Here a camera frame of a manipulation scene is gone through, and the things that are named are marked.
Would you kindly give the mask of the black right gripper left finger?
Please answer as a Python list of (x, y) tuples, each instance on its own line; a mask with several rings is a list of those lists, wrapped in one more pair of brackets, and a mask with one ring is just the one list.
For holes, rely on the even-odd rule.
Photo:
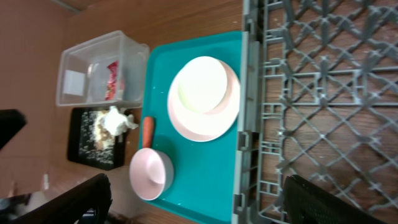
[(11, 224), (105, 223), (111, 204), (110, 181), (97, 174)]

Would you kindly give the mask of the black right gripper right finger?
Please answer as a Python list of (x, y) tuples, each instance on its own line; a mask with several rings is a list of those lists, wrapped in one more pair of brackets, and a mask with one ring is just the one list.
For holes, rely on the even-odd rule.
[(380, 193), (366, 189), (364, 183), (353, 187), (347, 196), (333, 195), (299, 175), (291, 175), (285, 179), (283, 196), (291, 223), (392, 222), (390, 208), (377, 212), (369, 210), (386, 200)]

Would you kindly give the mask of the white tissue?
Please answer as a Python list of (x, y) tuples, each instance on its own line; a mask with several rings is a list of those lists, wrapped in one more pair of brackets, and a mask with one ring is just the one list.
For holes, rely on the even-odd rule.
[(119, 136), (128, 129), (138, 128), (139, 125), (134, 122), (132, 114), (126, 116), (120, 113), (116, 106), (110, 106), (108, 113), (103, 118), (103, 127), (110, 135)]

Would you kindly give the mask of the red snack wrapper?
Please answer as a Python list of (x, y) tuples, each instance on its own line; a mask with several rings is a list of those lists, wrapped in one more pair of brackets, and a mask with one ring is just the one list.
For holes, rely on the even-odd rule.
[(109, 80), (106, 84), (106, 93), (105, 100), (122, 100), (124, 89), (125, 89), (125, 81), (122, 78), (120, 83), (117, 84), (118, 80), (118, 68), (119, 61), (115, 61), (107, 66), (107, 69), (110, 71)]

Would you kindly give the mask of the cream bowl with food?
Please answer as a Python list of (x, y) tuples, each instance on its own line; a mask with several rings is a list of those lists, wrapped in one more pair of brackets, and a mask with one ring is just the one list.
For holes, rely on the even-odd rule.
[(226, 94), (228, 77), (220, 60), (201, 56), (177, 73), (177, 90), (184, 107), (196, 113), (216, 108)]

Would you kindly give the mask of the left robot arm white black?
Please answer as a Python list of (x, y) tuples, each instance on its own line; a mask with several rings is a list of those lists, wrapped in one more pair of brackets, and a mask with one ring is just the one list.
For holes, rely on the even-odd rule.
[(0, 148), (2, 149), (26, 124), (26, 118), (19, 110), (1, 110)]

